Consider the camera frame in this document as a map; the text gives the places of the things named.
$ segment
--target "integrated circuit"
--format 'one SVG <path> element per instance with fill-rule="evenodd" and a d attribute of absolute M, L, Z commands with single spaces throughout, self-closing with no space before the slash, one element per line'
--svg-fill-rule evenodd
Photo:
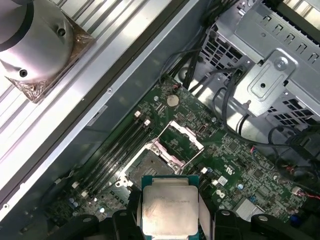
<path fill-rule="evenodd" d="M 237 149 L 238 146 L 239 146 L 239 145 L 233 141 L 233 142 L 231 142 L 231 143 L 229 144 L 228 148 L 229 148 L 232 152 L 234 152 L 234 151 Z"/>
<path fill-rule="evenodd" d="M 261 178 L 262 176 L 263 176 L 263 172 L 262 171 L 260 171 L 259 169 L 257 169 L 257 170 L 255 170 L 255 172 L 253 173 L 253 175 L 257 178 L 257 179 L 259 179 L 259 178 Z"/>
<path fill-rule="evenodd" d="M 155 176 L 155 175 L 171 175 L 174 170 L 170 168 L 164 161 L 161 160 L 152 151 L 142 158 L 141 162 L 129 174 L 129 179 L 138 187 L 141 188 L 142 176 Z"/>

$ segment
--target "ram slot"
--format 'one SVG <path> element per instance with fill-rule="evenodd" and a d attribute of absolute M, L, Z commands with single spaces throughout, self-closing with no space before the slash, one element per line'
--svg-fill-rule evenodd
<path fill-rule="evenodd" d="M 99 172 L 96 174 L 96 178 L 94 181 L 92 181 L 88 187 L 88 189 L 95 186 L 101 178 L 103 178 L 103 175 L 110 171 L 110 169 L 114 166 L 114 164 L 117 162 L 118 157 L 121 157 L 123 153 L 127 150 L 127 148 L 130 147 L 132 142 L 134 143 L 135 139 L 139 137 L 144 131 L 144 125 L 141 124 L 138 126 L 138 128 L 134 131 L 134 133 L 130 136 L 126 137 L 126 140 L 123 144 L 119 144 L 110 154 L 109 158 L 105 161 L 105 164 L 99 168 Z"/>
<path fill-rule="evenodd" d="M 81 187 L 86 188 L 97 174 L 99 174 L 100 170 L 103 169 L 108 164 L 108 159 L 112 154 L 114 154 L 119 147 L 123 145 L 123 143 L 128 139 L 127 136 L 132 135 L 139 125 L 141 126 L 142 122 L 137 119 L 133 124 L 130 124 L 124 131 L 122 131 L 119 136 L 110 144 L 105 151 L 105 153 L 98 160 L 98 164 L 95 164 L 94 167 L 91 168 L 91 171 L 87 176 L 81 181 Z"/>
<path fill-rule="evenodd" d="M 147 129 L 146 131 L 143 132 L 143 134 L 139 138 L 137 138 L 134 142 L 132 142 L 131 146 L 129 147 L 129 149 L 127 149 L 125 153 L 125 157 L 123 157 L 122 160 L 115 159 L 115 163 L 118 160 L 120 161 L 112 169 L 112 171 L 107 176 L 105 176 L 101 180 L 101 182 L 91 191 L 92 195 L 96 195 L 104 189 L 104 187 L 108 184 L 108 181 L 117 173 L 117 171 L 121 168 L 121 166 L 123 166 L 123 164 L 126 163 L 132 157 L 132 155 L 137 151 L 137 149 L 139 149 L 139 146 L 141 146 L 146 142 L 146 139 L 149 133 L 150 133 L 150 130 Z"/>

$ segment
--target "black cable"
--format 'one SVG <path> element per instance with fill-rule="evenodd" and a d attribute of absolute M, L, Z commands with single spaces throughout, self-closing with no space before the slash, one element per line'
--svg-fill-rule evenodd
<path fill-rule="evenodd" d="M 213 71 L 210 71 L 208 73 L 209 76 L 205 75 L 196 85 L 194 85 L 192 88 L 190 88 L 189 92 L 193 93 L 195 90 L 197 90 L 205 82 L 212 80 L 212 78 L 215 76 L 215 74 L 230 74 L 230 73 L 233 73 L 235 70 L 236 70 L 235 68 L 228 68 L 228 69 L 215 69 Z"/>
<path fill-rule="evenodd" d="M 222 113 L 222 122 L 224 125 L 224 128 L 226 130 L 226 132 L 233 138 L 236 138 L 240 141 L 255 145 L 255 146 L 260 146 L 260 147 L 289 147 L 289 145 L 287 144 L 272 144 L 272 143 L 263 143 L 263 142 L 257 142 L 257 141 L 253 141 L 247 138 L 244 138 L 242 136 L 240 136 L 239 134 L 237 134 L 236 132 L 234 132 L 227 123 L 227 106 L 228 106 L 228 101 L 229 98 L 231 96 L 231 94 L 234 92 L 235 88 L 236 88 L 236 82 L 237 80 L 240 78 L 241 76 L 241 71 L 236 71 L 234 74 L 232 74 L 230 82 L 228 84 L 228 87 L 226 89 L 226 92 L 224 94 L 223 97 L 223 103 L 222 103 L 222 109 L 221 109 L 221 113 Z"/>
<path fill-rule="evenodd" d="M 242 128 L 244 127 L 245 121 L 250 117 L 249 114 L 246 114 L 239 123 L 238 134 L 242 136 Z"/>
<path fill-rule="evenodd" d="M 188 66 L 188 70 L 187 70 L 187 72 L 185 74 L 185 78 L 184 78 L 183 83 L 182 83 L 182 86 L 185 89 L 189 89 L 190 83 L 194 79 L 195 70 L 196 70 L 196 66 L 197 66 L 197 62 L 198 62 L 198 56 L 200 54 L 200 51 L 202 50 L 202 46 L 203 46 L 203 44 L 204 44 L 204 42 L 206 40 L 206 36 L 207 36 L 206 35 L 206 29 L 203 28 L 200 31 L 199 39 L 195 43 L 195 46 L 194 46 L 194 48 L 200 48 L 200 50 L 195 52 L 193 54 L 193 56 L 191 57 L 190 64 Z"/>
<path fill-rule="evenodd" d="M 271 128 L 271 130 L 268 133 L 268 143 L 269 144 L 274 144 L 273 134 L 274 134 L 275 130 L 279 131 L 281 129 L 289 129 L 289 130 L 292 130 L 293 132 L 295 132 L 296 134 L 300 134 L 301 133 L 298 129 L 295 129 L 292 126 L 285 126 L 285 125 L 284 126 L 275 126 L 275 127 Z M 278 150 L 275 147 L 273 147 L 272 149 L 274 151 L 275 159 L 277 159 L 279 157 Z"/>
<path fill-rule="evenodd" d="M 212 111 L 213 111 L 214 115 L 215 115 L 218 119 L 220 119 L 220 117 L 219 117 L 219 114 L 218 114 L 218 112 L 217 112 L 217 110 L 216 110 L 216 99 L 217 99 L 218 95 L 221 93 L 222 90 L 225 90 L 225 91 L 226 91 L 227 89 L 226 89 L 225 87 L 219 88 L 218 91 L 216 91 L 215 95 L 214 95 L 213 98 L 212 98 Z"/>
<path fill-rule="evenodd" d="M 201 19 L 201 24 L 203 29 L 200 33 L 200 38 L 196 43 L 197 47 L 202 47 L 205 40 L 206 40 L 206 31 L 208 28 L 210 28 L 215 21 L 218 19 L 218 17 L 223 14 L 225 11 L 227 11 L 232 5 L 234 5 L 237 2 L 237 0 L 230 0 L 230 1 L 214 1 L 213 4 L 208 8 L 208 11 L 203 14 L 203 17 Z M 198 62 L 198 55 L 199 52 L 195 52 L 194 55 L 191 58 L 190 64 L 188 66 L 187 73 L 185 75 L 185 79 L 183 81 L 182 86 L 186 89 L 189 89 L 190 83 L 192 82 L 195 74 L 195 69 Z"/>
<path fill-rule="evenodd" d="M 199 51 L 199 50 L 201 50 L 201 48 L 189 49 L 189 50 L 183 50 L 183 51 L 177 51 L 177 52 L 171 54 L 171 55 L 167 58 L 167 60 L 164 62 L 163 66 L 162 66 L 162 68 L 161 68 L 161 70 L 160 70 L 160 74 L 159 74 L 159 77 L 158 77 L 159 83 L 160 83 L 160 84 L 163 84 L 163 82 L 162 82 L 162 76 L 163 76 L 163 74 L 164 74 L 164 72 L 165 72 L 165 68 L 166 68 L 166 66 L 168 65 L 168 63 L 170 62 L 170 60 L 171 60 L 174 56 L 180 55 L 180 54 L 197 52 L 197 51 Z"/>

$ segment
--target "motherboard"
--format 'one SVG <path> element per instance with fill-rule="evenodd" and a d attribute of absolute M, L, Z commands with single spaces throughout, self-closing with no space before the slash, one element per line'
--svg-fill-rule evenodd
<path fill-rule="evenodd" d="M 217 117 L 170 76 L 156 84 L 46 207 L 61 226 L 75 216 L 100 220 L 125 209 L 142 176 L 198 175 L 199 193 L 216 209 L 250 221 L 266 213 L 282 221 L 305 199 L 292 194 L 274 164 L 226 133 Z"/>

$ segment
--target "green circuit board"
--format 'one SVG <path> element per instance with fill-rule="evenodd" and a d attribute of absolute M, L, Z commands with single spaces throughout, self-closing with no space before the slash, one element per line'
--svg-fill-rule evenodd
<path fill-rule="evenodd" d="M 139 124 L 134 116 L 137 111 L 143 116 Z M 286 222 L 305 199 L 291 193 L 293 186 L 289 182 L 279 183 L 280 176 L 275 171 L 268 171 L 273 164 L 265 157 L 258 155 L 260 165 L 254 162 L 251 146 L 228 136 L 221 124 L 213 121 L 214 117 L 204 104 L 167 76 L 163 84 L 156 84 L 149 91 L 82 167 L 74 179 L 76 187 L 67 186 L 48 206 L 48 216 L 62 225 L 79 214 L 95 214 L 103 219 L 113 211 L 125 208 L 131 188 L 114 185 L 117 173 L 125 169 L 130 175 L 134 168 L 126 169 L 126 165 L 146 143 L 161 133 L 158 141 L 167 152 L 188 163 L 199 149 L 175 128 L 168 127 L 164 131 L 174 120 L 191 130 L 204 146 L 183 174 L 199 175 L 199 191 L 209 196 L 213 205 L 235 210 L 247 199 L 260 211 Z M 145 120 L 150 121 L 148 127 L 143 126 Z M 86 189 L 90 193 L 83 196 Z"/>

